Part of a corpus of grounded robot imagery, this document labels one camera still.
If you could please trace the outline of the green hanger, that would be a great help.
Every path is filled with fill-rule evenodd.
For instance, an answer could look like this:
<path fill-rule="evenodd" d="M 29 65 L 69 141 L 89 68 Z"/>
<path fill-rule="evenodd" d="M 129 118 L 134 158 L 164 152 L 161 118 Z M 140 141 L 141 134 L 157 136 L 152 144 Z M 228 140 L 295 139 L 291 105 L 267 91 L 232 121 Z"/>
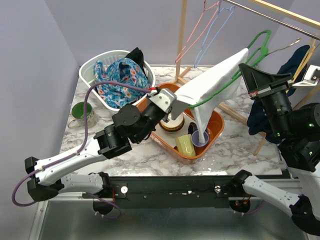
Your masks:
<path fill-rule="evenodd" d="M 270 55 L 271 53 L 269 52 L 268 49 L 268 42 L 270 39 L 270 36 L 272 34 L 272 31 L 270 29 L 267 30 L 263 30 L 260 33 L 258 33 L 254 39 L 249 43 L 249 45 L 246 47 L 248 50 L 252 47 L 252 45 L 258 40 L 258 38 L 263 35 L 266 34 L 266 37 L 263 40 L 263 43 L 260 47 L 258 47 L 253 54 L 248 58 L 248 60 L 245 62 L 246 64 L 249 63 L 249 61 L 257 54 L 259 53 L 259 56 L 255 59 L 255 61 L 253 61 L 251 63 L 252 67 L 257 66 L 265 57 L 267 57 L 268 55 Z M 207 103 L 208 101 L 210 101 L 213 97 L 219 95 L 221 92 L 223 92 L 225 89 L 227 89 L 231 84 L 233 84 L 238 78 L 240 77 L 240 71 L 238 70 L 230 79 L 230 81 L 228 83 L 226 83 L 223 87 L 221 87 L 219 90 L 217 90 L 216 92 L 212 93 L 209 97 L 207 97 L 206 99 L 200 101 L 199 103 L 193 104 L 193 105 L 189 105 L 188 108 L 189 109 L 194 109 L 196 107 L 199 107 L 201 105 L 204 105 L 205 103 Z"/>

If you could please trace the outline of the navy blue garment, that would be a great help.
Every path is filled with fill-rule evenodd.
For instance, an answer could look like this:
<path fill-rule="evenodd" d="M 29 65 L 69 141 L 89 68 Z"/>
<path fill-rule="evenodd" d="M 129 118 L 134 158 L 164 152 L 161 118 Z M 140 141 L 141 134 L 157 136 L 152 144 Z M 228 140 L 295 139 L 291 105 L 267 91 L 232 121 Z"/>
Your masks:
<path fill-rule="evenodd" d="M 309 45 L 299 47 L 291 58 L 280 67 L 277 74 L 292 74 L 292 76 L 294 76 L 309 49 Z M 249 127 L 249 135 L 253 136 L 263 132 L 266 134 L 265 139 L 268 142 L 276 145 L 282 142 L 281 139 L 274 136 L 270 122 L 264 113 L 263 104 L 260 100 L 255 100 L 253 102 L 246 124 Z"/>

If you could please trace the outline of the wooden hanger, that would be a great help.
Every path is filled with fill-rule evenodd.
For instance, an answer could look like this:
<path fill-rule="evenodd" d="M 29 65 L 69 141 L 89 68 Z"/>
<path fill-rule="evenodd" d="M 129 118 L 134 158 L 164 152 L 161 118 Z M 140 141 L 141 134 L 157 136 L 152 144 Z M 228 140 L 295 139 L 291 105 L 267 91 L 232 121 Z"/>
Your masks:
<path fill-rule="evenodd" d="M 308 61 L 312 57 L 312 55 L 315 52 L 315 50 L 316 50 L 316 40 L 312 39 L 312 40 L 309 41 L 309 49 L 308 49 L 308 51 L 304 55 L 304 57 L 303 57 L 302 61 L 300 62 L 296 72 L 293 75 L 293 78 L 292 78 L 292 82 L 293 83 L 296 81 L 297 77 L 299 76 L 299 74 L 301 73 L 303 68 L 306 66 L 306 64 L 308 63 Z"/>

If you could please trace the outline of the white garment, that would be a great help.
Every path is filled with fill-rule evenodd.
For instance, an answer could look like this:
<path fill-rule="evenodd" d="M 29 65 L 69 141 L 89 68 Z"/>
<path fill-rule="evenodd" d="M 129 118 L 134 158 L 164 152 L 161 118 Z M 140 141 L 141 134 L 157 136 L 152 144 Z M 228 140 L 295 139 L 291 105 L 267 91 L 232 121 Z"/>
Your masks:
<path fill-rule="evenodd" d="M 238 78 L 217 95 L 212 95 L 232 80 L 232 77 L 239 70 L 239 64 L 247 61 L 248 54 L 248 48 L 242 49 L 190 80 L 175 92 L 177 101 L 173 104 L 171 110 L 171 117 L 173 119 L 186 110 L 188 106 L 196 105 L 206 99 L 210 99 L 206 103 L 191 109 L 198 130 L 198 140 L 201 145 L 205 144 L 204 132 L 214 109 L 221 102 L 236 96 L 241 79 Z"/>

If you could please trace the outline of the blue wire hanger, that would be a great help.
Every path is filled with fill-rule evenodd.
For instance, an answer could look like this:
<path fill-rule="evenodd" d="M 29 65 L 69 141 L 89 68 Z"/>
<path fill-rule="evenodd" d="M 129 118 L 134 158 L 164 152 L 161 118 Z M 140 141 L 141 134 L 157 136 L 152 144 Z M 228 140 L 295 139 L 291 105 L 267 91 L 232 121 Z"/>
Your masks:
<path fill-rule="evenodd" d="M 209 47 L 218 37 L 222 29 L 225 27 L 227 22 L 230 20 L 231 16 L 236 10 L 235 5 L 231 5 L 229 7 L 219 7 L 218 12 L 210 22 L 208 29 L 205 32 L 202 44 L 200 49 L 195 57 L 193 67 L 197 68 L 200 66 L 202 59 L 204 58 L 206 52 L 208 51 Z"/>

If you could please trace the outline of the pink wire hanger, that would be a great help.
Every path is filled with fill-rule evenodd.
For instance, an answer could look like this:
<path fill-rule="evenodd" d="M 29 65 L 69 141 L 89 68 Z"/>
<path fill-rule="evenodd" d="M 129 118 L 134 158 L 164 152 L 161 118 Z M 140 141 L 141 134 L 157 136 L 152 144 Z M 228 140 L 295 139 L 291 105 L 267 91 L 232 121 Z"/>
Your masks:
<path fill-rule="evenodd" d="M 208 29 L 210 22 L 218 13 L 221 0 L 202 0 L 202 8 L 199 16 L 190 30 L 187 37 L 185 37 L 186 20 L 187 20 L 187 6 L 188 1 L 183 0 L 181 6 L 179 36 L 178 36 L 178 50 L 175 57 L 175 63 L 182 61 L 185 55 L 198 43 L 205 31 Z"/>

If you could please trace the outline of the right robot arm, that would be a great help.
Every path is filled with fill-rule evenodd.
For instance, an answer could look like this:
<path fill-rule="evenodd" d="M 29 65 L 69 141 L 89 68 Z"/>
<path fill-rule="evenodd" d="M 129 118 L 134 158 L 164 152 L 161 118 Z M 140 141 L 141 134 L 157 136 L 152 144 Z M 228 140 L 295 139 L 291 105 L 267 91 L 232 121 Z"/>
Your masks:
<path fill-rule="evenodd" d="M 302 194 L 270 185 L 246 170 L 229 182 L 236 196 L 253 195 L 285 212 L 307 234 L 320 234 L 320 105 L 310 103 L 293 110 L 287 90 L 291 74 L 270 74 L 245 63 L 239 70 L 252 100 L 260 100 L 274 136 L 281 139 L 278 149 L 297 177 Z"/>

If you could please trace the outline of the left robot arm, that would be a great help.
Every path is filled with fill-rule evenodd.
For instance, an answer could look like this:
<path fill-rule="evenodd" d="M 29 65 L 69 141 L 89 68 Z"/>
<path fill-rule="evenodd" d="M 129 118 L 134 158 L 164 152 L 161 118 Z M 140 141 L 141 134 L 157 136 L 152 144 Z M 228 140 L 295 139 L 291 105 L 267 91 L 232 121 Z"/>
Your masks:
<path fill-rule="evenodd" d="M 150 97 L 143 111 L 131 104 L 112 116 L 113 123 L 85 138 L 80 148 L 73 148 L 46 159 L 28 157 L 25 161 L 27 192 L 35 202 L 42 202 L 67 192 L 87 192 L 104 198 L 111 185 L 104 173 L 72 175 L 87 165 L 113 159 L 132 150 L 131 144 L 145 140 L 156 125 L 167 119 L 175 98 L 163 94 Z"/>

